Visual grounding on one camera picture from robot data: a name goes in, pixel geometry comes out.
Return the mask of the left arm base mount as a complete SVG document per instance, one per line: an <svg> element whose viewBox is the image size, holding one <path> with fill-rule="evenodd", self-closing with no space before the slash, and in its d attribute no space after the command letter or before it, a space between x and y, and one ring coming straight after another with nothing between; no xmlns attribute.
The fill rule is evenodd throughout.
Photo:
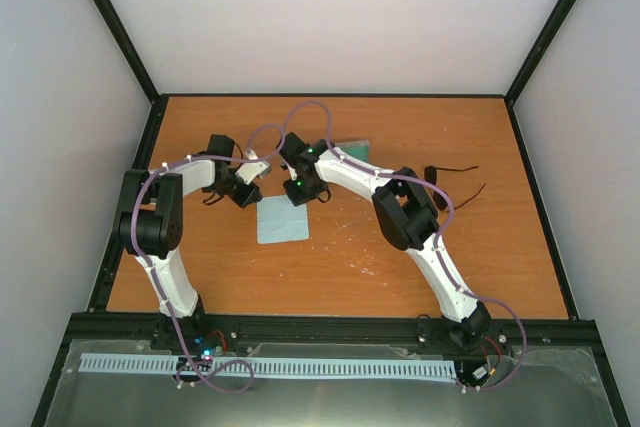
<svg viewBox="0 0 640 427"><path fill-rule="evenodd" d="M184 342L190 353L202 353L220 347L225 353L237 350L240 335L239 319L226 315L205 314L194 320L178 320ZM153 330L150 341L156 350L170 350L180 353L181 344L175 326L169 317L161 316Z"/></svg>

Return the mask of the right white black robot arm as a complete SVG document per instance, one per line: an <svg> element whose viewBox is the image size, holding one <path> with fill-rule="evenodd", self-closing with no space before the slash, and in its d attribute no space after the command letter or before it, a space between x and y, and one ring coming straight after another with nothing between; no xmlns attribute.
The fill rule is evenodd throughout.
<svg viewBox="0 0 640 427"><path fill-rule="evenodd" d="M291 176L283 187L295 206L329 196L331 184L369 200L384 239L414 260L434 292L451 342L460 349L478 343L491 316L470 293L447 252L437 208L412 169L379 168L324 139L310 145L293 132L285 136L280 156Z"/></svg>

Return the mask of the light blue cleaning cloth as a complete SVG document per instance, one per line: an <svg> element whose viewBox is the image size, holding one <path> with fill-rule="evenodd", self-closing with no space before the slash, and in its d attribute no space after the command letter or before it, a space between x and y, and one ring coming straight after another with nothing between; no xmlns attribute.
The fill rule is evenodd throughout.
<svg viewBox="0 0 640 427"><path fill-rule="evenodd" d="M307 207L294 206L286 195L264 197L257 204L257 242L260 245L307 240Z"/></svg>

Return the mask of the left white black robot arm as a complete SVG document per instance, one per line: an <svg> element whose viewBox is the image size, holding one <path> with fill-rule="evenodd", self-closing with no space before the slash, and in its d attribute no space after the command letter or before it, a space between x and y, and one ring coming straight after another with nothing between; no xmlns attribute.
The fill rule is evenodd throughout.
<svg viewBox="0 0 640 427"><path fill-rule="evenodd" d="M159 301L159 311L179 318L172 335L186 349L201 347L208 325L194 315L200 296L192 287L179 251L184 225L183 199L200 191L207 205L224 198L245 208L262 199L258 178L270 164L251 149L232 154L236 142L213 134L207 149L155 170L125 172L113 233L143 267Z"/></svg>

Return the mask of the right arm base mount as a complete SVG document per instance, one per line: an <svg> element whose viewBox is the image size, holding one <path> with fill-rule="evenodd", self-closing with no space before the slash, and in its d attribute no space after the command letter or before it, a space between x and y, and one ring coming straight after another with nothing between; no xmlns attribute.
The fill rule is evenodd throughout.
<svg viewBox="0 0 640 427"><path fill-rule="evenodd" d="M426 314L418 315L415 321L418 341L421 343L447 348L456 353L476 353L485 348L498 355L505 352L504 346L486 331L470 332L466 327L445 317L432 318Z"/></svg>

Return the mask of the grey leather glasses case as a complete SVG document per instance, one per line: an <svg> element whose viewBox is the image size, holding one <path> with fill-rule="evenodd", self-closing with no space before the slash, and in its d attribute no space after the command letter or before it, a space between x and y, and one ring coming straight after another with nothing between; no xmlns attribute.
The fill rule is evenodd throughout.
<svg viewBox="0 0 640 427"><path fill-rule="evenodd" d="M337 142L334 147L355 159L366 163L369 162L370 143L368 140Z"/></svg>

